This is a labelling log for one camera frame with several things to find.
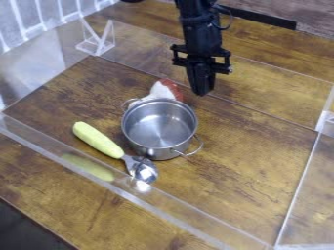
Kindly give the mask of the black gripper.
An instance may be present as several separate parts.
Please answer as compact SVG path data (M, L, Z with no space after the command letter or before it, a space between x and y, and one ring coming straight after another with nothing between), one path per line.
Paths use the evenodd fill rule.
M222 48L222 31L229 26L221 25L218 18L181 18L185 43L172 44L172 63L182 66L189 75L193 91L202 95L214 89L215 74L231 72L231 52Z

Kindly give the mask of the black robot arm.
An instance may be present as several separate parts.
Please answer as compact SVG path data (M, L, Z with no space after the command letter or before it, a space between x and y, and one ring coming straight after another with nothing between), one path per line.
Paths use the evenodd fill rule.
M221 25L219 15L231 11L217 0L175 0L179 21L183 28L185 44L174 44L172 65L186 69L193 91L205 96L215 84L215 74L229 74L231 52L222 48L222 31L230 24Z

